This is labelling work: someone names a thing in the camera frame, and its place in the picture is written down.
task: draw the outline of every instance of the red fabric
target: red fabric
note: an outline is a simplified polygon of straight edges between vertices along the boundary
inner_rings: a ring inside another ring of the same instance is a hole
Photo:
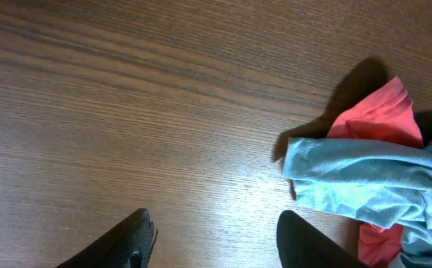
[[[353,108],[342,113],[327,138],[362,138],[423,148],[422,134],[413,117],[413,101],[395,77]],[[360,226],[358,258],[365,264],[385,268],[401,248],[403,226],[383,229],[368,223]]]

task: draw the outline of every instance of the coral garment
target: coral garment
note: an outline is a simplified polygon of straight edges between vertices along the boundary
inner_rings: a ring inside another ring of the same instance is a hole
[[[327,138],[360,138],[423,148],[422,134],[413,117],[412,100],[395,77],[385,86],[342,113]],[[401,252],[403,226],[383,229],[368,223],[360,226],[358,258],[375,268],[385,268]]]

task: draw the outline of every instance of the light blue cloth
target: light blue cloth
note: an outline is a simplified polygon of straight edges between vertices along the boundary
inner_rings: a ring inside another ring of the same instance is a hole
[[[290,138],[282,175],[296,204],[384,228],[404,226],[404,253],[390,267],[432,267],[432,142]]]

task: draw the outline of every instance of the wooden surface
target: wooden surface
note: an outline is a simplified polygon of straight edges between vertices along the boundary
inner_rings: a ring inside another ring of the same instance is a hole
[[[151,267],[280,267],[285,209],[356,253],[274,161],[395,74],[432,135],[432,1],[0,1],[0,267],[140,207]]]

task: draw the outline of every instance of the cloth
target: cloth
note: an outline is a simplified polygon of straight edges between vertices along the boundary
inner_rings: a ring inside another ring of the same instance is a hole
[[[342,113],[333,123],[327,138],[374,139],[422,148],[423,138],[412,105],[407,90],[395,77]],[[383,229],[363,223],[359,231],[358,258],[371,267],[388,267],[388,263],[401,252],[402,231],[403,227],[398,224]]]
[[[298,206],[387,229],[403,225],[404,251],[389,268],[432,267],[432,142],[420,150],[385,141],[290,138],[282,174],[295,181]]]

